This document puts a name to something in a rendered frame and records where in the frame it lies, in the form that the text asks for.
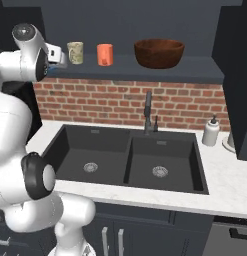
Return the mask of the beige patterned cup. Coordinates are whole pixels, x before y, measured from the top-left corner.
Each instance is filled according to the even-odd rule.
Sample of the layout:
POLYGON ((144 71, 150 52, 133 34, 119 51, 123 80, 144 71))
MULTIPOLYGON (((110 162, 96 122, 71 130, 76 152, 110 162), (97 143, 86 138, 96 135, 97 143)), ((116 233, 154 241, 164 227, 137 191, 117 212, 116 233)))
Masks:
POLYGON ((83 43, 82 42, 68 42, 68 56, 69 60, 74 65, 83 63, 83 43))

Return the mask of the dark grey tap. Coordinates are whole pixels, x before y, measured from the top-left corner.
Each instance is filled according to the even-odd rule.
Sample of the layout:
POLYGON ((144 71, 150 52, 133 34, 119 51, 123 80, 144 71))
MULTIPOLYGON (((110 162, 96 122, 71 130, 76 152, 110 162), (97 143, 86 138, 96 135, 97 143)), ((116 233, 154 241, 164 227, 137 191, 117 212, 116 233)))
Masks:
POLYGON ((149 134, 150 131, 158 131, 158 116, 155 116, 155 123, 151 125, 151 102, 152 102, 152 92, 148 91, 146 93, 145 107, 144 107, 144 116, 145 116, 145 125, 144 133, 149 134))

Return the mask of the black double sink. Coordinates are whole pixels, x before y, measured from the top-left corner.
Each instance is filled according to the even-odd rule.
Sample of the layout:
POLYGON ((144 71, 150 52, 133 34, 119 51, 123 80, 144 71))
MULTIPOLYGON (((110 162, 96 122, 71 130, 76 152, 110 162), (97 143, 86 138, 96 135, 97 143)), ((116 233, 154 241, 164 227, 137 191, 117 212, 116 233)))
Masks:
POLYGON ((193 133, 64 125, 43 157, 59 180, 209 193, 193 133))

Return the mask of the dark false drawer panel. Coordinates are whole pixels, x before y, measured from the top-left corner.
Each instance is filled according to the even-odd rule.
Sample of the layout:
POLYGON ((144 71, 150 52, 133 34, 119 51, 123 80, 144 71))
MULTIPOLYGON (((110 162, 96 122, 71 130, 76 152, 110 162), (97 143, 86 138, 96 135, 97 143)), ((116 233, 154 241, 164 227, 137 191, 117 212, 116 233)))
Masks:
POLYGON ((210 215, 136 206, 96 203, 96 207, 98 213, 107 213, 123 217, 164 221, 166 223, 177 225, 184 225, 185 223, 207 224, 211 223, 213 220, 213 217, 210 215))

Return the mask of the white soap dispenser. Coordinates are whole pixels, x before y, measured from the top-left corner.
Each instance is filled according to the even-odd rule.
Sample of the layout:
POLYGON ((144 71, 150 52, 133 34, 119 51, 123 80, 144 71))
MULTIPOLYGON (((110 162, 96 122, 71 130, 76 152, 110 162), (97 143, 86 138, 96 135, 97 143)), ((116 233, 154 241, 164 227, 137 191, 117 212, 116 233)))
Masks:
POLYGON ((217 121, 216 116, 213 116, 205 125, 202 143, 206 146, 213 147, 216 144, 219 131, 219 122, 217 121))

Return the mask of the brown wooden bowl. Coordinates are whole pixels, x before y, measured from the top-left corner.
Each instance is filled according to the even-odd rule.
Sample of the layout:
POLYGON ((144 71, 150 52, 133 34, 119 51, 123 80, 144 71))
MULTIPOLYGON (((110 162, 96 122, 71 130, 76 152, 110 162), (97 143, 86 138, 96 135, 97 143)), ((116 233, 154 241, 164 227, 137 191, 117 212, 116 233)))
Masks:
POLYGON ((134 43, 137 62, 150 69, 169 69, 181 60, 185 45, 171 39, 144 39, 134 43))

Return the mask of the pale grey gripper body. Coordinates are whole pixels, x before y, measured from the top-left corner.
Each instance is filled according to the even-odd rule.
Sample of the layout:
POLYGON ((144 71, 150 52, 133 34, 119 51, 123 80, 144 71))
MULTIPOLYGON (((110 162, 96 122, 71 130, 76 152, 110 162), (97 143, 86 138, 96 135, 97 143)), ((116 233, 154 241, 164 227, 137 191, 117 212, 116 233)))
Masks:
POLYGON ((60 61, 57 63, 58 67, 67 67, 68 66, 68 60, 67 56, 64 52, 61 53, 60 61))

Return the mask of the white round object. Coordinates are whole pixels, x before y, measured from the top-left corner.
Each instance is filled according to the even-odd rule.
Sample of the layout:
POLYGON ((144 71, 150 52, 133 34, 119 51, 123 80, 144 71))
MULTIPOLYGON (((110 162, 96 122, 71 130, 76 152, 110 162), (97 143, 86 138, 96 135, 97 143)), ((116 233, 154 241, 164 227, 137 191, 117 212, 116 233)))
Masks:
POLYGON ((229 133, 229 135, 222 140, 222 145, 228 151, 235 153, 235 145, 232 133, 229 133))

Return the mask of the dark open wall cabinet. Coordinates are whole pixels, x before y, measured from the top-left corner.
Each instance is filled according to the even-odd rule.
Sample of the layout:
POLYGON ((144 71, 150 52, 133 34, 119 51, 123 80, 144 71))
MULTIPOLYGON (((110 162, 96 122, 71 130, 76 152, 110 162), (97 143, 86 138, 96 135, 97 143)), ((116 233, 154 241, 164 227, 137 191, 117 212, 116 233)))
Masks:
POLYGON ((219 84, 212 59, 220 0, 2 0, 6 7, 40 7, 48 42, 62 48, 84 43, 84 63, 50 72, 52 77, 219 84), (175 39, 185 44, 168 70, 140 66, 134 42, 175 39), (113 45, 113 64, 99 66, 97 45, 113 45))

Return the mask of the dark cabinet door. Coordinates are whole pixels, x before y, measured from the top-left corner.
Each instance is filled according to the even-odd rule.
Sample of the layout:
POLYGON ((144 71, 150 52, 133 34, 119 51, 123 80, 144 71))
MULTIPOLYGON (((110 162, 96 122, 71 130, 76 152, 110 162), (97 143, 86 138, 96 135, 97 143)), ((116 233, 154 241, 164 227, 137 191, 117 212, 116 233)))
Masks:
MULTIPOLYGON (((12 29, 20 23, 33 24, 45 35, 45 26, 40 7, 4 7, 0 0, 0 51, 18 50, 12 37, 12 29)), ((32 112, 32 126, 28 135, 30 140, 42 126, 38 103, 32 83, 7 82, 3 85, 3 92, 24 101, 32 112)))
POLYGON ((212 58, 224 74, 236 157, 247 161, 247 0, 221 7, 212 58))

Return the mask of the dark base cupboard door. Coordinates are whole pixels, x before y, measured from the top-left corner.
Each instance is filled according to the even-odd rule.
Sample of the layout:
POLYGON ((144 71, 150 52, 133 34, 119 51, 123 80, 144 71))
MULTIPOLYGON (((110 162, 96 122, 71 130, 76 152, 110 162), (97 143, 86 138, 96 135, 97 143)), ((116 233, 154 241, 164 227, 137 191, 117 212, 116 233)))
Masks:
POLYGON ((123 242, 123 256, 202 256, 208 234, 152 224, 114 222, 118 241, 123 242))
POLYGON ((83 227, 84 236, 94 248, 96 256, 104 256, 101 234, 103 227, 108 227, 109 256, 115 256, 113 222, 110 219, 95 217, 89 225, 83 227))

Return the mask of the grey dishwasher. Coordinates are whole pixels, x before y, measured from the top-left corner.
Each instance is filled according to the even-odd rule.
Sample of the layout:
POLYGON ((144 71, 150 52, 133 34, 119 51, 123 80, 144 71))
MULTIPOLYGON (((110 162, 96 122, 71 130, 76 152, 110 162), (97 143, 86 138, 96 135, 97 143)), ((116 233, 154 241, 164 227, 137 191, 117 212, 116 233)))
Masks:
POLYGON ((216 216, 202 256, 247 256, 247 241, 231 238, 230 228, 247 230, 247 219, 216 216))

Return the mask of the orange cup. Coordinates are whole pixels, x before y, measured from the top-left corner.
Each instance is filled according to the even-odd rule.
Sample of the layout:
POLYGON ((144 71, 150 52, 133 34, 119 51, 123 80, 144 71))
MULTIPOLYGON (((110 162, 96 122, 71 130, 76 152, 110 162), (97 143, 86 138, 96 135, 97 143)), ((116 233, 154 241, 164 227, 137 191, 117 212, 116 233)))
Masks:
POLYGON ((113 45, 97 45, 97 62, 99 66, 111 66, 113 64, 113 45))

